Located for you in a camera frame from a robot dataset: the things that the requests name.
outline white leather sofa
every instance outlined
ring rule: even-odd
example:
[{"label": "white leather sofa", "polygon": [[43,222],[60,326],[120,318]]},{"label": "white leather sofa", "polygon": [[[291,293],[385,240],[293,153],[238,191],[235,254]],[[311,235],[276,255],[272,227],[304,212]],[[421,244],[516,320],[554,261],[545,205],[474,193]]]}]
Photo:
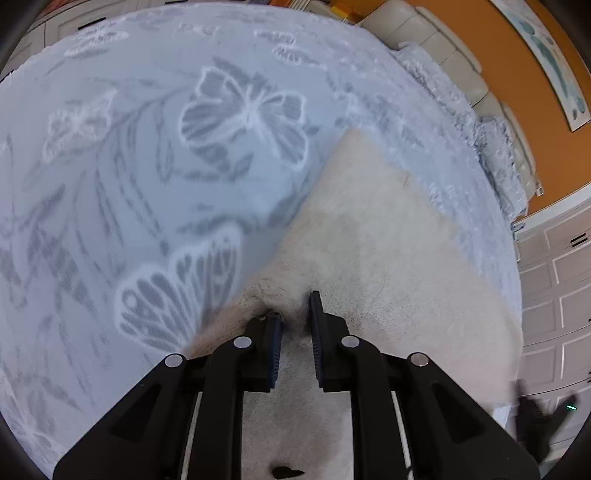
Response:
[{"label": "white leather sofa", "polygon": [[517,117],[490,91],[480,76],[482,65],[445,23],[424,7],[413,7],[402,0],[388,0],[358,25],[392,49],[397,49],[404,41],[419,43],[466,94],[479,115],[505,117],[514,138],[515,167],[528,198],[544,193],[535,158]]}]

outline butterfly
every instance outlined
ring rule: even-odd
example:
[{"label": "butterfly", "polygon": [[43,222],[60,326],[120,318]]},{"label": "butterfly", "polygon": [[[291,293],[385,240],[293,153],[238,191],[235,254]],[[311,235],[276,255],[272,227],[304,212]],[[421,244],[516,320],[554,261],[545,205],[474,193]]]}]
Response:
[{"label": "butterfly", "polygon": [[124,280],[115,294],[115,324],[142,345],[180,352],[236,293],[241,265],[242,232],[226,223],[179,248],[167,270],[142,265]]},{"label": "butterfly", "polygon": [[181,114],[181,141],[197,149],[231,143],[240,132],[254,132],[286,165],[301,169],[309,150],[304,131],[305,97],[297,92],[273,91],[260,74],[251,79],[228,65],[227,70],[202,70],[196,99]]}]

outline silver screw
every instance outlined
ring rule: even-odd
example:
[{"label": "silver screw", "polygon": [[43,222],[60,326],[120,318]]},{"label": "silver screw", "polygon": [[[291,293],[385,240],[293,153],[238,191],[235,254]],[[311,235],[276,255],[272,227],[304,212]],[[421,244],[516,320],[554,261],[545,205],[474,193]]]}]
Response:
[{"label": "silver screw", "polygon": [[424,367],[429,363],[429,357],[424,353],[413,353],[410,356],[410,361],[413,365],[417,367]]},{"label": "silver screw", "polygon": [[180,356],[178,353],[173,353],[172,355],[166,357],[166,359],[164,360],[164,365],[166,365],[169,368],[178,367],[182,363],[183,357]]},{"label": "silver screw", "polygon": [[250,337],[237,337],[234,339],[234,346],[236,348],[248,348],[252,345]]},{"label": "silver screw", "polygon": [[347,348],[357,348],[359,346],[359,339],[353,335],[347,335],[341,338],[340,343]]}]

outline butterfly tablecloth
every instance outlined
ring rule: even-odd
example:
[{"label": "butterfly tablecloth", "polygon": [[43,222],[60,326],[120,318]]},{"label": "butterfly tablecloth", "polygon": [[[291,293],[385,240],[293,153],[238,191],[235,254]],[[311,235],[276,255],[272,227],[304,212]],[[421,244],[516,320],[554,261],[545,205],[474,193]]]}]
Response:
[{"label": "butterfly tablecloth", "polygon": [[47,475],[269,260],[348,127],[412,173],[518,312],[476,152],[361,28],[172,5],[84,29],[0,83],[0,410]]}]

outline white trim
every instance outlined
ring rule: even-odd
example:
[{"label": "white trim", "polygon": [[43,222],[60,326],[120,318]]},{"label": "white trim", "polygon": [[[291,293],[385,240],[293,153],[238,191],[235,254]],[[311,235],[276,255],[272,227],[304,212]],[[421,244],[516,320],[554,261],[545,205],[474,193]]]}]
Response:
[{"label": "white trim", "polygon": [[521,220],[525,226],[519,232],[526,232],[527,230],[540,226],[542,223],[568,212],[570,209],[575,208],[577,205],[580,205],[589,199],[591,199],[591,183],[581,187],[576,192],[571,193],[558,202],[541,209],[539,212],[532,213],[525,217]]}]

